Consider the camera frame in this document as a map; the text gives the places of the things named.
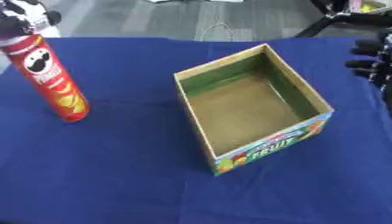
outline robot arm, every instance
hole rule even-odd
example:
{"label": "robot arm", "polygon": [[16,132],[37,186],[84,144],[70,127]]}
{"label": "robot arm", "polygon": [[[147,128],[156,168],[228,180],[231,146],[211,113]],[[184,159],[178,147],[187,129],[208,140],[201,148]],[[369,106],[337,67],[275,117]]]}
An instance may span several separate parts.
{"label": "robot arm", "polygon": [[379,32],[378,39],[356,41],[353,54],[373,57],[357,59],[346,63],[355,75],[364,77],[381,90],[392,115],[392,29]]}
{"label": "robot arm", "polygon": [[0,0],[0,39],[40,33],[57,38],[54,27],[61,20],[57,11],[47,11],[37,0]]}

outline cable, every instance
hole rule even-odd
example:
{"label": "cable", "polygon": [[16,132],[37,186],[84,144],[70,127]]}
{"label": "cable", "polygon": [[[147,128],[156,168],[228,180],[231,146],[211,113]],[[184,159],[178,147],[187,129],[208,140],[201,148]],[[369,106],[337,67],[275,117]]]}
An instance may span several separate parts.
{"label": "cable", "polygon": [[234,34],[233,30],[230,28],[230,26],[228,26],[228,24],[226,24],[224,22],[219,22],[219,20],[220,20],[219,19],[219,7],[218,7],[218,4],[216,4],[215,5],[215,24],[212,24],[203,30],[203,32],[200,35],[200,41],[204,41],[204,38],[206,37],[208,32],[210,32],[213,28],[218,27],[218,26],[222,26],[223,28],[225,28],[230,33],[230,41],[231,42],[234,41],[235,34]]}

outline table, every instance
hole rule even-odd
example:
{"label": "table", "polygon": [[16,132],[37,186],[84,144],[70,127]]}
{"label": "table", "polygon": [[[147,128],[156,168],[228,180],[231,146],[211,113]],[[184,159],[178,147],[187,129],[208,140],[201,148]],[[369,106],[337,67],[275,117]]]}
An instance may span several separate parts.
{"label": "table", "polygon": [[391,223],[392,121],[344,61],[353,38],[270,41],[337,112],[319,136],[215,178],[172,74],[258,43],[51,39],[92,110],[56,117],[0,76],[0,220],[23,224]]}

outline open cardboard box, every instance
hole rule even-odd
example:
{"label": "open cardboard box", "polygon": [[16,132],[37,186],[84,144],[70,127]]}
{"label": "open cardboard box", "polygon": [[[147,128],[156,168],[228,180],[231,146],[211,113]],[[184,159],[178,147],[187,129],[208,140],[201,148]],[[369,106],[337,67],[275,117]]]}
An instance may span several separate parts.
{"label": "open cardboard box", "polygon": [[215,175],[318,134],[333,113],[269,45],[174,77]]}

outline red pringles can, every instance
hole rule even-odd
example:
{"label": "red pringles can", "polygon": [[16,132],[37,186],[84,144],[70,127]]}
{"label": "red pringles can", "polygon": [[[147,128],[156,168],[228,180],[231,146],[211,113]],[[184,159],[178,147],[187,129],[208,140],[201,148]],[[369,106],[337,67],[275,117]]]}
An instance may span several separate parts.
{"label": "red pringles can", "polygon": [[0,47],[62,120],[78,122],[88,114],[88,101],[41,35],[0,41]]}

